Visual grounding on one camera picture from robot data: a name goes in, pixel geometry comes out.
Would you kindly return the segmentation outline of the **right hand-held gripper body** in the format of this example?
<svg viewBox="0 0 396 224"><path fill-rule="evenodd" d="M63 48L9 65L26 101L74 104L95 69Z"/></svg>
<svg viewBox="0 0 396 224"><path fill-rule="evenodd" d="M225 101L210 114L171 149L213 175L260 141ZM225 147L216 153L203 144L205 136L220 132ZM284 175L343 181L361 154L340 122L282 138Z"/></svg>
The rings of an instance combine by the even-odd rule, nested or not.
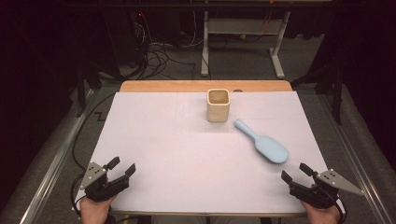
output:
<svg viewBox="0 0 396 224"><path fill-rule="evenodd" d="M340 189L360 196L363 195L361 189L333 169L312 177L314 186L310 188L293 181L293 185L289 187L290 195L319 209L327 209L336 205Z"/></svg>

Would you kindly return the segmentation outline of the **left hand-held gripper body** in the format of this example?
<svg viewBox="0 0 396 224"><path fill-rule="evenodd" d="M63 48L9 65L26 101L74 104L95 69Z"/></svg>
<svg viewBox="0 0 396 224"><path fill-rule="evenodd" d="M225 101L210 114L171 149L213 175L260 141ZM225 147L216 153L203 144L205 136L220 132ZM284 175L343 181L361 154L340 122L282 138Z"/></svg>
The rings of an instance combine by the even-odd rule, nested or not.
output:
<svg viewBox="0 0 396 224"><path fill-rule="evenodd" d="M79 189L83 190L86 196L95 202L106 201L121 192L120 186L116 182L107 181L107 170L104 166L94 161L89 163Z"/></svg>

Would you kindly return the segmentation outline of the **light blue rice spoon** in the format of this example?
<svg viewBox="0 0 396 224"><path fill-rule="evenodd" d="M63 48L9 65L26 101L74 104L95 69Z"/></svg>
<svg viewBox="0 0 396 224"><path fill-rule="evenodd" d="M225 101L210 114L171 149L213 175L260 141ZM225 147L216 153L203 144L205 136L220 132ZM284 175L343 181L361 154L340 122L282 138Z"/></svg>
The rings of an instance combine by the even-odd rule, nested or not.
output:
<svg viewBox="0 0 396 224"><path fill-rule="evenodd" d="M253 142L256 150L260 152L268 161L274 164L281 164L288 160L288 150L278 143L274 138L268 135L259 135L251 130L244 121L237 119L234 126L241 132L249 136Z"/></svg>

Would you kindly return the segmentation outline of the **cream square cup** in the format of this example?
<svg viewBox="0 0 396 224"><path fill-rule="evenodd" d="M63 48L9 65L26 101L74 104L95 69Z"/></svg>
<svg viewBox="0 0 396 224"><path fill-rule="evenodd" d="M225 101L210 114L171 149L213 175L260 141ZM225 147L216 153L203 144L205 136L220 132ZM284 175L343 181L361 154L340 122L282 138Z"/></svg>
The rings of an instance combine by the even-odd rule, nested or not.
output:
<svg viewBox="0 0 396 224"><path fill-rule="evenodd" d="M206 95L206 118L209 122L226 122L230 111L230 93L225 89L211 89Z"/></svg>

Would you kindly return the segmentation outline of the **person's right hand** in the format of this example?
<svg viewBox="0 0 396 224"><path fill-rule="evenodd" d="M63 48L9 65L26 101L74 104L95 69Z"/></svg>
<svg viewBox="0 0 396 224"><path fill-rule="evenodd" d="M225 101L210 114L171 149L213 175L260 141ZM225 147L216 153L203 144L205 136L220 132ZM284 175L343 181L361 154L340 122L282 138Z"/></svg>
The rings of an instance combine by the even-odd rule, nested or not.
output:
<svg viewBox="0 0 396 224"><path fill-rule="evenodd" d="M310 224L338 224L341 215L335 206L327 209L318 209L309 203L301 201Z"/></svg>

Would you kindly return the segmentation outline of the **person's left hand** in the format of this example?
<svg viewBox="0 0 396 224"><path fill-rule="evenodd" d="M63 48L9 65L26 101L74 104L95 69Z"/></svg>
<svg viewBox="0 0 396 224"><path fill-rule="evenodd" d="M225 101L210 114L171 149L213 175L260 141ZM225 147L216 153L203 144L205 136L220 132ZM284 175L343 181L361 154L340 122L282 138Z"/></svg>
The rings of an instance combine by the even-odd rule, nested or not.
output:
<svg viewBox="0 0 396 224"><path fill-rule="evenodd" d="M81 223L82 224L105 224L110 205L116 199L115 196L103 201L95 202L87 197L84 197L79 202Z"/></svg>

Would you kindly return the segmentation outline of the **black stand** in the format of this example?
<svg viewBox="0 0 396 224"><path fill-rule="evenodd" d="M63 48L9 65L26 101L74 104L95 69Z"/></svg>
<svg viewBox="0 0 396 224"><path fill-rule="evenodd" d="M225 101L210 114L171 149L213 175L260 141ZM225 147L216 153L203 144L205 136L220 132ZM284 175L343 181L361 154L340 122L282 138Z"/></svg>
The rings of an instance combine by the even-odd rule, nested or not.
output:
<svg viewBox="0 0 396 224"><path fill-rule="evenodd" d="M79 61L76 67L76 75L78 94L77 117L80 118L86 107L85 83L88 83L93 90L99 90L102 83L99 78L97 66L91 61Z"/></svg>
<svg viewBox="0 0 396 224"><path fill-rule="evenodd" d="M344 66L337 60L330 60L318 69L308 72L306 75L293 80L290 85L295 88L303 83L316 82L316 94L332 93L332 116L338 125L341 121L342 85Z"/></svg>

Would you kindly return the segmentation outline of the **dark equipment case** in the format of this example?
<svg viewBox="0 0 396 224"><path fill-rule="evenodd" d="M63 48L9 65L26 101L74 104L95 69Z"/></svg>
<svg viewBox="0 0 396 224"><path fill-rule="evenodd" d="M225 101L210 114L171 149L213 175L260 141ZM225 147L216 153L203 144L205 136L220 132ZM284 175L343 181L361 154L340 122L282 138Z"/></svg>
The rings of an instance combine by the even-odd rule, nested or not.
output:
<svg viewBox="0 0 396 224"><path fill-rule="evenodd" d="M107 12L105 18L119 74L122 77L136 76L147 67L148 33L146 29L135 12Z"/></svg>

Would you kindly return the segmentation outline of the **aluminium floor rail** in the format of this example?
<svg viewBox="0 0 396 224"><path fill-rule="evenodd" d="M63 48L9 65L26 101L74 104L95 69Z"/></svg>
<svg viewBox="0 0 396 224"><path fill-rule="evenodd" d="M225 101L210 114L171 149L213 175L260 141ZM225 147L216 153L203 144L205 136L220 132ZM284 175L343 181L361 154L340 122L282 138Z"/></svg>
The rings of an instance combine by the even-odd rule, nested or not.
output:
<svg viewBox="0 0 396 224"><path fill-rule="evenodd" d="M87 95L83 97L86 101L85 108L80 112L78 117L73 118L72 126L68 135L55 154L54 159L52 160L19 224L36 224L38 217L40 216L41 211L45 206L62 169L64 168L64 164L70 154L71 145L75 142L77 132L81 128L83 121L87 118L88 110L92 107L96 95L97 91L89 90Z"/></svg>
<svg viewBox="0 0 396 224"><path fill-rule="evenodd" d="M347 94L341 103L341 125L333 114L330 97L319 95L327 117L341 141L352 170L377 224L396 224L396 172L380 150L361 113Z"/></svg>

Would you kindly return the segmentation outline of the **white metal stand frame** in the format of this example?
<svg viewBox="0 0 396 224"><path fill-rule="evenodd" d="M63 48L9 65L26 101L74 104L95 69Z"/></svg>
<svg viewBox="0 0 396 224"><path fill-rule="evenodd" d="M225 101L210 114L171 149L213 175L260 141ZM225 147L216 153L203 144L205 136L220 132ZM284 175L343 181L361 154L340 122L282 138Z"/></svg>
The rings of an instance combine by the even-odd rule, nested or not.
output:
<svg viewBox="0 0 396 224"><path fill-rule="evenodd" d="M209 48L208 38L210 35L275 35L276 43L268 49L272 65L275 69L276 76L284 79L285 74L278 57L278 52L286 32L290 12L286 11L282 19L272 19L273 13L268 11L263 19L231 19L231 18L211 18L209 12L204 12L204 34L203 49L201 59L201 75L209 75Z"/></svg>

